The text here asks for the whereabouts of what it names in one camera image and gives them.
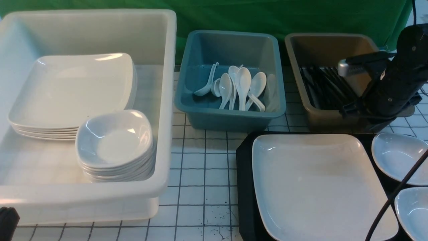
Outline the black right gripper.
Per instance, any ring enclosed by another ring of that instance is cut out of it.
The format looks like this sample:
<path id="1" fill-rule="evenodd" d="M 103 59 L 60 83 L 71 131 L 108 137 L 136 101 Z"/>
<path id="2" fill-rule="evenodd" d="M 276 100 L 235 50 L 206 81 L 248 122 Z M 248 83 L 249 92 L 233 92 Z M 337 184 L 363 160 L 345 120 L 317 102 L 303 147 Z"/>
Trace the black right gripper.
<path id="1" fill-rule="evenodd" d="M 361 102 L 371 116 L 394 118 L 422 100 L 418 93 L 421 88 L 422 78 L 419 77 L 378 76 L 363 92 Z M 343 105 L 339 108 L 339 113 L 342 117 L 360 116 L 361 103 L 351 102 Z"/>

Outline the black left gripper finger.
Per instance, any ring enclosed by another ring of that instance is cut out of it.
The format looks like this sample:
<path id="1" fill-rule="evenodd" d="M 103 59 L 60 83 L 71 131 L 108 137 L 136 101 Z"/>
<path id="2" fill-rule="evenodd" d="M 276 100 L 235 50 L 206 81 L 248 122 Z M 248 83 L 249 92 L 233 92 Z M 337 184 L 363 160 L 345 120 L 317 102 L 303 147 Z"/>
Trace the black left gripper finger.
<path id="1" fill-rule="evenodd" d="M 13 207 L 1 207 L 0 209 L 0 240 L 11 241 L 20 216 Z"/>

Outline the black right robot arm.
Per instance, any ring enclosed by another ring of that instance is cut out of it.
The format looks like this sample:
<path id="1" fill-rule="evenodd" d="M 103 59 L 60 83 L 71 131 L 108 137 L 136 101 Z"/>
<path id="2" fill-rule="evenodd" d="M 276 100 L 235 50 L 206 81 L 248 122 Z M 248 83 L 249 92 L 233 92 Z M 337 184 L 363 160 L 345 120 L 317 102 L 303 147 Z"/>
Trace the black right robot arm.
<path id="1" fill-rule="evenodd" d="M 427 35 L 426 23 L 407 26 L 398 37 L 396 53 L 377 51 L 339 61 L 340 76 L 366 72 L 371 79 L 360 97 L 339 109 L 342 117 L 392 119 L 417 105 L 422 99 L 418 91 L 427 82 Z"/>

